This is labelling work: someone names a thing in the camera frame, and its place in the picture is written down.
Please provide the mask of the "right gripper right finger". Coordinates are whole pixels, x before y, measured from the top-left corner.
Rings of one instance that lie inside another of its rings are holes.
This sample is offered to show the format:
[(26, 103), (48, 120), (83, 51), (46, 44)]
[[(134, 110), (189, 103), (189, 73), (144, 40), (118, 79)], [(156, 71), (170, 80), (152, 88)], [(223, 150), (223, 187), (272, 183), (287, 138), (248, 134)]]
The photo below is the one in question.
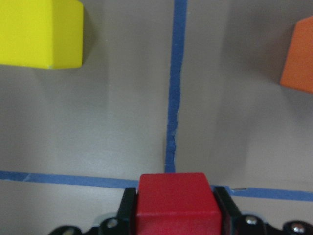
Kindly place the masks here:
[(222, 213), (222, 235), (235, 235), (242, 213), (225, 187), (214, 187), (213, 193)]

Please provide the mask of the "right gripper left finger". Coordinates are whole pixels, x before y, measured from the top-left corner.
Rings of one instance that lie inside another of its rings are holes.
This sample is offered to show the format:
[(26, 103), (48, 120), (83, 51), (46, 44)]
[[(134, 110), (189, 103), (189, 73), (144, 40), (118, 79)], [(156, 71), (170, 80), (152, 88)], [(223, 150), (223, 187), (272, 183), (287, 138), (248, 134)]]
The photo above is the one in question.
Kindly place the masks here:
[(122, 235), (135, 235), (135, 214), (137, 206), (136, 188), (124, 190), (120, 206), (117, 211), (118, 226)]

